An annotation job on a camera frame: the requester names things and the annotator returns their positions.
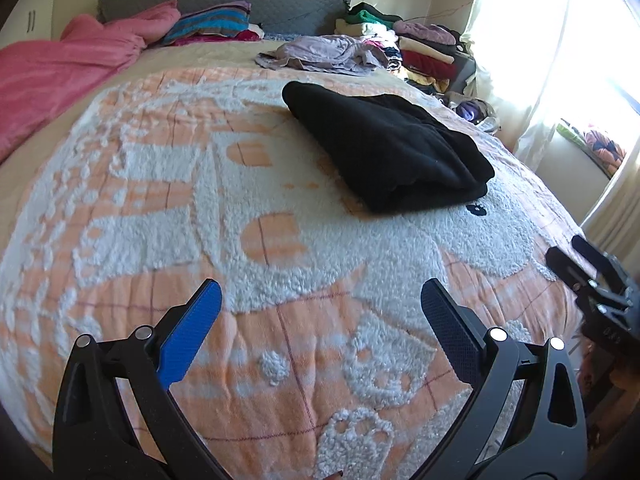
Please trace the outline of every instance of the purple object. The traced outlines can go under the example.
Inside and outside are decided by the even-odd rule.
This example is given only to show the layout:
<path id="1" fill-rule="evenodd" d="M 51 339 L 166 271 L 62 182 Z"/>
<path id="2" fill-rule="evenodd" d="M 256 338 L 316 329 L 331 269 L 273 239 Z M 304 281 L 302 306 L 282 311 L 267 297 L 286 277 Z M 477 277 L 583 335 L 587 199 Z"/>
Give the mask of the purple object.
<path id="1" fill-rule="evenodd" d="M 411 34 L 420 40 L 434 41 L 444 45 L 455 45 L 456 38 L 450 32 L 437 25 L 423 25 L 421 23 L 395 22 L 396 34 Z"/>

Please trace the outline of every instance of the bear's eye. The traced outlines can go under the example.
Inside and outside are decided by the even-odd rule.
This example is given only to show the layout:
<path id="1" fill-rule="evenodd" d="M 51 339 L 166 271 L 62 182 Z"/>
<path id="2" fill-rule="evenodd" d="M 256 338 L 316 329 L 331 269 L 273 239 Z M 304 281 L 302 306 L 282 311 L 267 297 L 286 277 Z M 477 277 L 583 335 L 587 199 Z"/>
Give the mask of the bear's eye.
<path id="1" fill-rule="evenodd" d="M 486 209 L 478 204 L 468 204 L 466 209 L 472 214 L 476 216 L 486 216 Z"/>

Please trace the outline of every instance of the orange blanket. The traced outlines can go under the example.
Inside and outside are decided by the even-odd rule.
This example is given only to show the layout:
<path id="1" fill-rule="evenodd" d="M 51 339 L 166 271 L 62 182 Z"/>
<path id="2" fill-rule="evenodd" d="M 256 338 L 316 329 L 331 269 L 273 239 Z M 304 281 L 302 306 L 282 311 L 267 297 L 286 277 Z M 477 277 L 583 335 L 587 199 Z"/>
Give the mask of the orange blanket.
<path id="1" fill-rule="evenodd" d="M 370 215 L 284 105 L 294 78 L 427 107 L 476 140 L 496 170 L 489 193 Z M 409 86 L 291 70 L 159 73 L 99 95 L 25 195 L 0 264 L 0 400 L 50 449 L 74 340 L 155 324 L 213 277 L 223 311 L 172 394 L 219 462 L 238 479 L 403 480 L 468 395 L 422 316 L 422 283 L 438 277 L 485 325 L 520 339 L 568 337 L 577 310 L 542 262 L 551 244 L 571 252 L 578 231 L 497 140 Z"/>

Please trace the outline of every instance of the curtain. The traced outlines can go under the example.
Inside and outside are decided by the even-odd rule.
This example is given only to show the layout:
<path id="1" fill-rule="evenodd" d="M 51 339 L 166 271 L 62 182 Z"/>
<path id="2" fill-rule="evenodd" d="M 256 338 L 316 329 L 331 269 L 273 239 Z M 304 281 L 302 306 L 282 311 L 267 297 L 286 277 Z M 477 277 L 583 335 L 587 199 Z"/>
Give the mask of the curtain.
<path id="1" fill-rule="evenodd" d="M 474 0 L 462 40 L 476 58 L 475 94 L 494 106 L 497 137 L 535 170 L 560 117 L 574 0 Z"/>
<path id="2" fill-rule="evenodd" d="M 580 227 L 627 272 L 640 275 L 640 139 Z"/>

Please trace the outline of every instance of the blue striped pillow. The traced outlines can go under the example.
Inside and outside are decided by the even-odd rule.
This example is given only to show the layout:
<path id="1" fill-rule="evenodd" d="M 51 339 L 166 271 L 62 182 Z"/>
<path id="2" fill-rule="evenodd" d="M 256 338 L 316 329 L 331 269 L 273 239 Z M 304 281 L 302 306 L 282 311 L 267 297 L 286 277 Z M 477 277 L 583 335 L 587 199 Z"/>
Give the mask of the blue striped pillow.
<path id="1" fill-rule="evenodd" d="M 167 46 L 194 34 L 215 34 L 234 38 L 249 28 L 249 13 L 251 13 L 251 4 L 240 1 L 185 14 L 162 38 L 160 45 Z"/>

